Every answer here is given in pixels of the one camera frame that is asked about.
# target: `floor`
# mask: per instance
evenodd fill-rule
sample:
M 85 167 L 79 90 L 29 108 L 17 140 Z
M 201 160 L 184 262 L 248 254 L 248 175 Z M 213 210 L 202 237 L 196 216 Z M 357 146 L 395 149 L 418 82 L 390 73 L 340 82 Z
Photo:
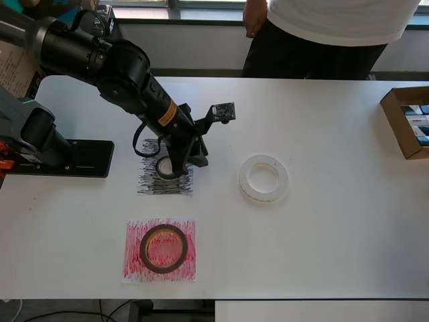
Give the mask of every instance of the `floor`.
M 102 300 L 103 313 L 109 315 L 114 309 L 126 300 Z M 154 310 L 174 310 L 174 313 L 165 314 L 165 311 L 156 311 L 151 316 L 141 318 L 144 322 L 214 322 L 214 317 L 206 314 L 192 315 L 180 313 L 186 311 L 213 311 L 214 301 L 203 300 L 152 300 Z M 19 308 L 19 300 L 4 303 L 0 300 L 0 322 L 10 322 Z M 117 322 L 129 321 L 130 304 L 118 310 L 113 318 Z M 88 311 L 99 312 L 98 300 L 23 300 L 21 313 L 15 322 L 22 322 L 37 315 L 54 311 Z M 38 319 L 39 322 L 101 322 L 99 315 L 61 314 Z
M 103 313 L 109 315 L 125 300 L 102 300 Z M 4 303 L 0 300 L 0 322 L 10 322 L 19 308 L 19 300 Z M 90 311 L 99 312 L 98 300 L 23 300 L 22 310 L 15 322 L 54 311 Z M 128 321 L 129 304 L 113 315 L 117 322 Z M 99 315 L 61 314 L 44 317 L 40 322 L 101 322 Z

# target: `white tape roll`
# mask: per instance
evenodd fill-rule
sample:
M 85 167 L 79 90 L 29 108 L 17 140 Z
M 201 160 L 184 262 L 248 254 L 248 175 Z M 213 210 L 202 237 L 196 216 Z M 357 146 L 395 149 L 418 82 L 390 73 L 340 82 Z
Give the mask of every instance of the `white tape roll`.
M 250 185 L 249 183 L 250 170 L 252 169 L 252 167 L 258 164 L 264 164 L 264 165 L 270 166 L 276 172 L 277 178 L 278 178 L 278 185 L 274 190 L 269 191 L 267 193 L 263 193 L 261 191 L 255 190 Z M 271 156 L 258 155 L 258 156 L 250 157 L 241 165 L 240 171 L 239 171 L 239 184 L 243 189 L 243 191 L 245 192 L 245 194 L 251 197 L 252 199 L 268 202 L 268 201 L 274 201 L 280 198 L 282 195 L 284 195 L 289 184 L 289 178 L 288 178 L 288 173 L 286 172 L 286 169 L 280 163 L 279 160 L 276 160 Z

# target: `black mounting plate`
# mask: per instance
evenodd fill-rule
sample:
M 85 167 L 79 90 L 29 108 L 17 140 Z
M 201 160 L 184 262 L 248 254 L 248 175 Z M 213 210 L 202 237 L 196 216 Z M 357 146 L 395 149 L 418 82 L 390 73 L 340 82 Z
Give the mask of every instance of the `black mounting plate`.
M 33 176 L 80 176 L 87 178 L 106 178 L 109 174 L 115 145 L 112 141 L 67 140 L 72 147 L 72 161 L 61 168 L 31 163 L 17 153 L 8 155 L 15 161 L 6 174 L 28 174 Z

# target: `brown tape roll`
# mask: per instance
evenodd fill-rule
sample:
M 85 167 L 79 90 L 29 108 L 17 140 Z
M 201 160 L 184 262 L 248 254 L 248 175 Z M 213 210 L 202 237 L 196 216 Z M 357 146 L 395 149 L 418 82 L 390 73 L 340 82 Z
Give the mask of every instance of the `brown tape roll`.
M 153 262 L 150 261 L 149 256 L 147 254 L 147 249 L 152 241 L 152 239 L 159 233 L 169 232 L 177 235 L 182 242 L 182 253 L 179 258 L 169 266 L 157 266 Z M 147 233 L 143 236 L 143 239 L 140 243 L 140 258 L 145 264 L 146 268 L 151 270 L 152 272 L 158 274 L 166 274 L 174 271 L 179 268 L 180 265 L 185 261 L 186 255 L 188 253 L 188 242 L 186 240 L 186 236 L 179 228 L 173 225 L 162 224 L 155 226 L 147 231 Z

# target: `white t-shirt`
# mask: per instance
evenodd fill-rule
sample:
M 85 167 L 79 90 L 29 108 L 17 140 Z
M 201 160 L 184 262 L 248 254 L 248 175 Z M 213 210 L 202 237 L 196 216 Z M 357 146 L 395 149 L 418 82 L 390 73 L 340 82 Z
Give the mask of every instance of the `white t-shirt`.
M 401 38 L 420 0 L 271 0 L 268 20 L 320 44 L 372 46 Z

